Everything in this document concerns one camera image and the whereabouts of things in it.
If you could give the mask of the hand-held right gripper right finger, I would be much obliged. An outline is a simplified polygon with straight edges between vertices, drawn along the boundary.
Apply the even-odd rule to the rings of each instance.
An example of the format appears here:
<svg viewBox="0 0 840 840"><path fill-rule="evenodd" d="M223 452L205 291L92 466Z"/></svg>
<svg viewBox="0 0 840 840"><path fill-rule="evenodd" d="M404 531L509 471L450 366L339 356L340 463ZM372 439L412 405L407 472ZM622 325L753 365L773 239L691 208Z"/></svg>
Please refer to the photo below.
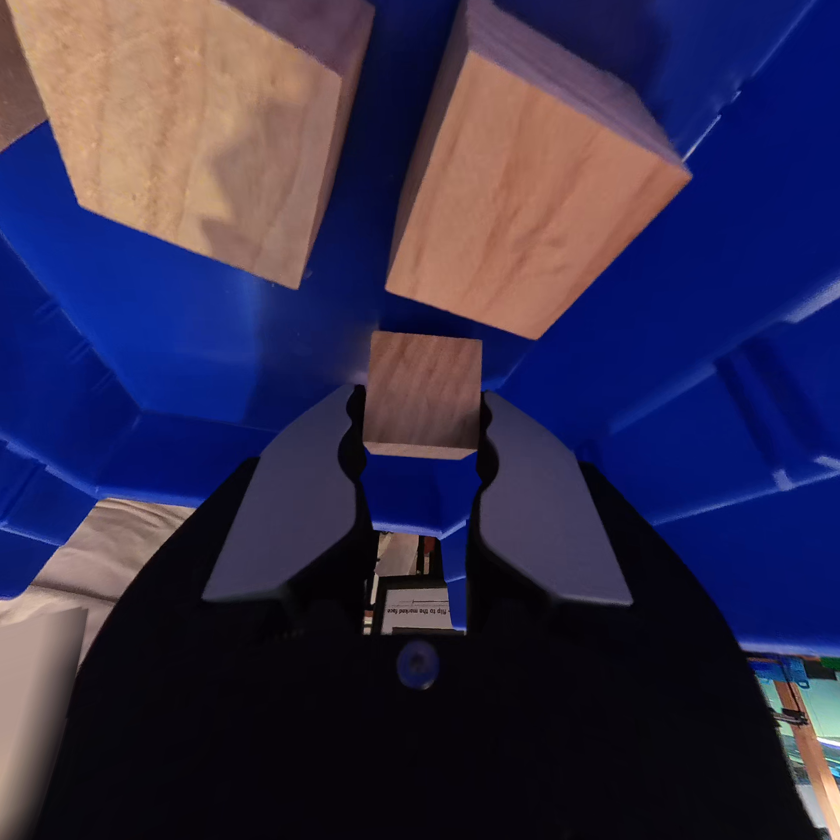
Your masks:
<svg viewBox="0 0 840 840"><path fill-rule="evenodd" d="M494 392L487 438L498 468L479 496L488 550L555 601L629 607L634 599L572 451Z"/></svg>

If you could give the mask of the white task card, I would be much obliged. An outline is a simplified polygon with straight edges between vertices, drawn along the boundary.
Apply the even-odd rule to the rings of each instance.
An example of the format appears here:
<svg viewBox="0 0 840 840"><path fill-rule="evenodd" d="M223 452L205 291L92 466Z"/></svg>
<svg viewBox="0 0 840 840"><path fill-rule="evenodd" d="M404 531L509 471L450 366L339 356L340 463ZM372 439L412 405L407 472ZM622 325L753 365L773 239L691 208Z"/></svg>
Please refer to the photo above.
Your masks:
<svg viewBox="0 0 840 840"><path fill-rule="evenodd" d="M381 635L456 631L445 585L387 587L377 597L374 618Z"/></svg>

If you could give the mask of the wooden post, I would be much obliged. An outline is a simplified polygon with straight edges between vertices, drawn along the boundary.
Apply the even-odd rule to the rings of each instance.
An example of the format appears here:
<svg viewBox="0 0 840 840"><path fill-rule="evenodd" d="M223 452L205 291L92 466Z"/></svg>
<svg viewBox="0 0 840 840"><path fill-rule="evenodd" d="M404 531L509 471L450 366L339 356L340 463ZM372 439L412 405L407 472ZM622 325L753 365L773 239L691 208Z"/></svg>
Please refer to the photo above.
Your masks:
<svg viewBox="0 0 840 840"><path fill-rule="evenodd" d="M812 783L817 804L832 839L839 838L839 791L819 743L798 685L790 681L774 682L782 715L792 727L794 740Z"/></svg>

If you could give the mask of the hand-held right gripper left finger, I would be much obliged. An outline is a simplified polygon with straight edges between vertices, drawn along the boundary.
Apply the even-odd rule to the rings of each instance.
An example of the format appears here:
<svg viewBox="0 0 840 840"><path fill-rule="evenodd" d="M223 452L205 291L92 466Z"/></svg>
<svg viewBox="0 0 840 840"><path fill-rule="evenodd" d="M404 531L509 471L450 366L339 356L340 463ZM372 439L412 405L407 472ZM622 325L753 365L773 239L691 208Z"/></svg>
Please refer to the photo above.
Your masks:
<svg viewBox="0 0 840 840"><path fill-rule="evenodd" d="M375 531L361 484L365 389L342 385L263 450L203 592L209 603L363 597Z"/></svg>

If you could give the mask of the wooden cube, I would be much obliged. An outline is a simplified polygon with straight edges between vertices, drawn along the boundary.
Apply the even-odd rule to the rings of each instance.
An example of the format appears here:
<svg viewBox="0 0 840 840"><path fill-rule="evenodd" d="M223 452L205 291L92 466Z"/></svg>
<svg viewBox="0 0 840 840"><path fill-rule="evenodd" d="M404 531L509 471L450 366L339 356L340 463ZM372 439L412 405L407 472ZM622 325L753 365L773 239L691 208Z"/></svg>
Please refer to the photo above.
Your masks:
<svg viewBox="0 0 840 840"><path fill-rule="evenodd" d="M537 340L690 178L627 84L492 2L462 2L385 289Z"/></svg>
<svg viewBox="0 0 840 840"><path fill-rule="evenodd" d="M6 1L1 1L1 151L47 121Z"/></svg>
<svg viewBox="0 0 840 840"><path fill-rule="evenodd" d="M78 204L296 290L375 10L361 1L21 1Z"/></svg>
<svg viewBox="0 0 840 840"><path fill-rule="evenodd" d="M480 439L482 342L374 331L363 442L372 455L463 459Z"/></svg>

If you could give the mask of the white cloth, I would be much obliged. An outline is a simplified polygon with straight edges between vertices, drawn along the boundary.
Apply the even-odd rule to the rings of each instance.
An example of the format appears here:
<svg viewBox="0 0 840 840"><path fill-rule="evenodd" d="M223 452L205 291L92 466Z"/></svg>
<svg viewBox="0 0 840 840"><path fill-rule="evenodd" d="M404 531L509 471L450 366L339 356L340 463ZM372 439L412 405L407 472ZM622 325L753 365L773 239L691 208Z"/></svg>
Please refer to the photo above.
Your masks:
<svg viewBox="0 0 840 840"><path fill-rule="evenodd" d="M2 600L2 624L71 608L102 623L153 554L194 513L193 507L100 500L23 594Z"/></svg>

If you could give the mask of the blue plastic bin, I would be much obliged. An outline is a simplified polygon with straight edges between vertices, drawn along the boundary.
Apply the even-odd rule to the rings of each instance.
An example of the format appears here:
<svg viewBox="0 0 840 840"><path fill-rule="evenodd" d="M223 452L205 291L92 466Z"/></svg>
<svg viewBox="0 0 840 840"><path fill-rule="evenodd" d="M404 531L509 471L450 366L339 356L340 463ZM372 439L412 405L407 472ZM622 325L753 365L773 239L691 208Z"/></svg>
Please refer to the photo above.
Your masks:
<svg viewBox="0 0 840 840"><path fill-rule="evenodd" d="M752 651L838 655L838 2L500 2L636 86L693 179L530 342L385 292L457 2L374 2L300 290L76 205L51 128L2 152L2 536L18 596L93 497L202 501L341 384L374 328L481 340L498 391L596 463Z"/></svg>

